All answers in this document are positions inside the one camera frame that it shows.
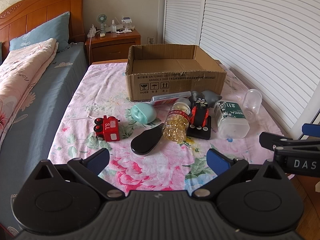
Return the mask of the black digital timer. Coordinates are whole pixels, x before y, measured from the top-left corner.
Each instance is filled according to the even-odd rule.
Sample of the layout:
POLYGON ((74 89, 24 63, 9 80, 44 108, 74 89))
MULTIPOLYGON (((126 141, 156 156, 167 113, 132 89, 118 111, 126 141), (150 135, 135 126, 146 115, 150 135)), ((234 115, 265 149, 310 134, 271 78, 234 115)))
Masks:
POLYGON ((207 124, 204 127, 196 127, 194 125, 190 125, 187 130, 187 136, 198 138, 198 139, 204 139, 209 140, 211 137, 211 123, 212 123, 212 117, 209 115, 207 120, 207 124))

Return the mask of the white bottle green label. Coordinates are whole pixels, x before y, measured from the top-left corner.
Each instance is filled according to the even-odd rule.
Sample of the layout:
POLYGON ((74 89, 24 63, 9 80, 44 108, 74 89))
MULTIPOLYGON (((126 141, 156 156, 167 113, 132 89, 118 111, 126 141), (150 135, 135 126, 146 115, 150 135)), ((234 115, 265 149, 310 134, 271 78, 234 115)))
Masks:
POLYGON ((243 139, 249 123, 238 103, 219 100, 214 107, 218 134, 223 139, 243 139))

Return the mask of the red toy train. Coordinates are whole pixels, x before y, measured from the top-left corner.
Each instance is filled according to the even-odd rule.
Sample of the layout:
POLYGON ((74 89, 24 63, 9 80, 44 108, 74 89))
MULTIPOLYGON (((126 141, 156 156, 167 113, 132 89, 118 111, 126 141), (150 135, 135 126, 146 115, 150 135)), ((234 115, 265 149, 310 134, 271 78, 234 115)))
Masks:
POLYGON ((93 128, 97 140, 100 141, 119 141, 119 123, 120 120, 114 116, 103 116, 94 120, 93 128))

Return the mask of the clear plastic jar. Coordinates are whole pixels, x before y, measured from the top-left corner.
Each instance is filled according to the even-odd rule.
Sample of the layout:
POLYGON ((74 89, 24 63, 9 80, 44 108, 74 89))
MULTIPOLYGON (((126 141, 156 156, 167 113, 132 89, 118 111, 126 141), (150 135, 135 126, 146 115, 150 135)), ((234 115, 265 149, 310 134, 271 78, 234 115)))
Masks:
POLYGON ((248 122, 257 120, 262 100, 263 96, 259 90, 249 89, 247 91, 242 103, 242 110, 248 122))

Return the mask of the fish oil capsule bottle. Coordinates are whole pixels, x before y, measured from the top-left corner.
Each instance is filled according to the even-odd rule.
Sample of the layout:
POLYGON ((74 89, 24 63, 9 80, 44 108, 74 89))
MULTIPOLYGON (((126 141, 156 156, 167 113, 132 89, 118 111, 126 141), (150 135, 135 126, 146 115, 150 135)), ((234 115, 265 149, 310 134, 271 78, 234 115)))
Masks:
POLYGON ((186 98, 178 98, 171 107, 163 126, 163 137, 181 144, 187 135, 190 123, 191 103, 186 98))

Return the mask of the mint green egg case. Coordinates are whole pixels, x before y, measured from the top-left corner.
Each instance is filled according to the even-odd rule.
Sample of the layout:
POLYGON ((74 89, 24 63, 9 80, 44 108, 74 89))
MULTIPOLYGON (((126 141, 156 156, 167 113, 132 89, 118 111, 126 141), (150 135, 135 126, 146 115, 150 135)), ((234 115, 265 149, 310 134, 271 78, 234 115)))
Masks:
POLYGON ((133 105, 130 109, 130 113, 132 118, 140 124, 149 124, 157 117, 155 108, 151 104, 144 102, 133 105))

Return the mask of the clear plastic case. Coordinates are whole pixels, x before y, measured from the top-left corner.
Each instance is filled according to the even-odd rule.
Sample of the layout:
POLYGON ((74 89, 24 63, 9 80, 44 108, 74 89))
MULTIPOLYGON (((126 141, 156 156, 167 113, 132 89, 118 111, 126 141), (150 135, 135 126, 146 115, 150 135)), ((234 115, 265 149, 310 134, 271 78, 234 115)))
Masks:
POLYGON ((165 105, 174 103, 179 98, 186 98, 188 99, 191 97, 191 92, 179 92, 179 93, 172 93, 172 94, 165 94, 165 95, 157 95, 153 96, 150 104, 153 106, 165 105))

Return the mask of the red black toy car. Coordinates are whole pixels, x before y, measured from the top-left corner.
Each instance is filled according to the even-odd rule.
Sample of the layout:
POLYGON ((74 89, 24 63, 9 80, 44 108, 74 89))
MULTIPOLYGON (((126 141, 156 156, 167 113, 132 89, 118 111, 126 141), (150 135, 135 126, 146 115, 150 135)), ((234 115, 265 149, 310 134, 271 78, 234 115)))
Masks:
POLYGON ((207 125, 208 116, 208 102, 203 98, 196 99, 191 110, 190 124, 195 127, 204 127, 207 125))

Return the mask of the blue bed sheet mattress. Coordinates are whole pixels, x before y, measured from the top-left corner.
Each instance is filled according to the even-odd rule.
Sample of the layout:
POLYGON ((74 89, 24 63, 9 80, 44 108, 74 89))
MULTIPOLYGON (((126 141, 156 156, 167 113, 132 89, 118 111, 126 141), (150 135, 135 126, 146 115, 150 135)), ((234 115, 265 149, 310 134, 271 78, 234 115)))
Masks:
POLYGON ((1 146, 1 232, 19 234, 12 205, 37 163, 46 159, 63 114, 88 68, 85 46, 56 54, 18 111, 1 146))

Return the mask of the floral pink table cloth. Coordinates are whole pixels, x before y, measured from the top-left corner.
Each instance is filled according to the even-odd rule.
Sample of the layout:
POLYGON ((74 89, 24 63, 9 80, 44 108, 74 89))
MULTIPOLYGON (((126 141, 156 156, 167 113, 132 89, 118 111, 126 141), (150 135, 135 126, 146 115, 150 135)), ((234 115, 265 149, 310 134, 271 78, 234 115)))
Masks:
POLYGON ((273 153, 262 148, 262 132, 281 130, 261 108, 242 139, 222 138, 212 122, 210 139, 186 137, 174 142, 163 137, 163 124, 170 105, 156 107, 156 118, 149 124, 137 122, 126 86, 126 64, 91 65, 76 89, 57 129, 48 158, 65 164, 74 158, 86 159, 101 148, 110 161, 100 176, 128 193, 132 190, 194 191, 215 177, 207 166, 211 148, 228 158, 242 158, 262 164, 273 153))

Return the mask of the white louvered closet doors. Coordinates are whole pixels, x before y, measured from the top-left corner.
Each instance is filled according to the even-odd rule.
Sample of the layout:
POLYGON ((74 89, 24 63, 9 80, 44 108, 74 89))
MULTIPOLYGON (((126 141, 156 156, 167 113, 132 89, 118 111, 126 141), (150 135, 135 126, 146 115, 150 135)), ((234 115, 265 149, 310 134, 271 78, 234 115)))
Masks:
POLYGON ((319 122, 319 0, 165 0, 163 40, 220 60, 289 136, 319 122))

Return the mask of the brown cardboard box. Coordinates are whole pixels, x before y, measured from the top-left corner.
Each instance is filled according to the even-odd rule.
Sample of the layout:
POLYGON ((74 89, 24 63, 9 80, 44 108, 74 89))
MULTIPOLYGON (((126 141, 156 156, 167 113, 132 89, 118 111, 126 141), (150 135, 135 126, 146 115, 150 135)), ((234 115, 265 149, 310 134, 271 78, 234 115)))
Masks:
POLYGON ((211 90, 221 94, 226 71, 196 45, 134 45, 129 49, 126 85, 131 101, 153 96, 211 90))

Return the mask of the pink floral quilt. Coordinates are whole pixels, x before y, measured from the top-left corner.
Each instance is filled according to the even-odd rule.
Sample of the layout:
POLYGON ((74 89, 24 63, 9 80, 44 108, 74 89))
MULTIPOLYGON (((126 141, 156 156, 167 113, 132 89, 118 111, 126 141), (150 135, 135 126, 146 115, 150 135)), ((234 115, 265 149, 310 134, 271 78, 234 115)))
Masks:
POLYGON ((11 51, 1 64, 1 141, 29 92, 53 61, 59 43, 54 38, 11 51))

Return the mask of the wooden nightstand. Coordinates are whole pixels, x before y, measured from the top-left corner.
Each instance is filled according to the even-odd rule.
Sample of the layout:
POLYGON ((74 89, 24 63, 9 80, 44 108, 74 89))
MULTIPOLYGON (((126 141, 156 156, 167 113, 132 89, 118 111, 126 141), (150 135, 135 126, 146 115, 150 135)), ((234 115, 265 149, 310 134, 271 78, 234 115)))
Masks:
POLYGON ((87 38, 86 49, 89 64, 94 62, 127 59, 129 48, 140 45, 141 35, 133 30, 131 33, 107 33, 104 37, 99 34, 87 38))

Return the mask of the white power strip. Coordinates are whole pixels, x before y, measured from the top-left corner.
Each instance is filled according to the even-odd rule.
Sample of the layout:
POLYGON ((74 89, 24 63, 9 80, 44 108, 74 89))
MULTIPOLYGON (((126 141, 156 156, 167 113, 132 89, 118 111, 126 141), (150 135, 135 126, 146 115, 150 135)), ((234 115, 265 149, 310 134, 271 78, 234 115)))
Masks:
POLYGON ((94 25, 92 25, 92 27, 89 30, 89 33, 87 34, 87 38, 93 38, 96 36, 97 33, 97 29, 94 25))

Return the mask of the clear spray bottle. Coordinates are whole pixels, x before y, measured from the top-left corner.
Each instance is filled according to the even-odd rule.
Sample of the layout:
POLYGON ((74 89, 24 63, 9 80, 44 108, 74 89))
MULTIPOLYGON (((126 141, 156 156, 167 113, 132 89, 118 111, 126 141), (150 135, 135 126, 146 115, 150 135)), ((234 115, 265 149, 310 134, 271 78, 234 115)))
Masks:
POLYGON ((116 32, 117 32, 117 25, 115 24, 115 21, 112 20, 111 33, 116 33, 116 32))

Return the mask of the blue pillow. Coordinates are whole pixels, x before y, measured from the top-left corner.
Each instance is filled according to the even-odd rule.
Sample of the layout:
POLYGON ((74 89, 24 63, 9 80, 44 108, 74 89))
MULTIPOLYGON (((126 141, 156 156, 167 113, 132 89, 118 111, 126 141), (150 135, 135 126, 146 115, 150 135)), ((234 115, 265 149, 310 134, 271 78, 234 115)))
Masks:
POLYGON ((28 33, 13 38, 10 41, 10 51, 30 46, 50 38, 55 38, 59 43, 58 52, 68 47, 70 12, 65 12, 48 22, 45 22, 28 33))

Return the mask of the small desk fan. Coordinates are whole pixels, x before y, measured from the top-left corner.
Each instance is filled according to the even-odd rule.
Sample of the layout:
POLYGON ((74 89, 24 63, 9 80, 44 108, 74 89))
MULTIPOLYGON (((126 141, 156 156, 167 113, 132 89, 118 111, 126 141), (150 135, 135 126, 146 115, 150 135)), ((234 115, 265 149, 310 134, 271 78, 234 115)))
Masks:
POLYGON ((100 37, 105 36, 105 23, 107 21, 107 16, 105 14, 100 14, 97 16, 97 22, 100 24, 100 37))

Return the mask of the white phone stand gadget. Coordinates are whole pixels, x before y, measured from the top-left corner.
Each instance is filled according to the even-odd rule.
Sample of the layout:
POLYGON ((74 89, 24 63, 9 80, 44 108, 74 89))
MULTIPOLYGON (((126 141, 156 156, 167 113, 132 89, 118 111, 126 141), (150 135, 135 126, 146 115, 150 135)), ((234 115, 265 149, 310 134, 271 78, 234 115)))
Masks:
POLYGON ((131 30, 131 27, 132 27, 131 18, 123 16, 121 22, 122 22, 123 27, 124 27, 123 32, 124 33, 130 33, 132 31, 131 30))

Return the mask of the wooden headboard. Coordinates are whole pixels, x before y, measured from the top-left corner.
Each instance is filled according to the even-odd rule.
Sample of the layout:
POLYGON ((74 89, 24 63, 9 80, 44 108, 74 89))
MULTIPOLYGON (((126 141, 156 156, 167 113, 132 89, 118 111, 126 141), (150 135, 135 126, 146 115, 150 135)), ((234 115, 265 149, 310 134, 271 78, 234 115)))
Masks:
POLYGON ((10 41, 39 25, 70 12, 69 41, 85 42, 84 0, 21 0, 1 12, 2 58, 6 59, 10 41))

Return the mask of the wall power outlet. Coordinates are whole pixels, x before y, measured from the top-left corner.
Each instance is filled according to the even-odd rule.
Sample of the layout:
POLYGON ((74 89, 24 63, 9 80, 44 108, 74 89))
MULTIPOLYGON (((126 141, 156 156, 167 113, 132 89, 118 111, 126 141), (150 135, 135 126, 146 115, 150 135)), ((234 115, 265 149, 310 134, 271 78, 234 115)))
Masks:
POLYGON ((148 37, 148 44, 154 44, 155 38, 154 37, 148 37))

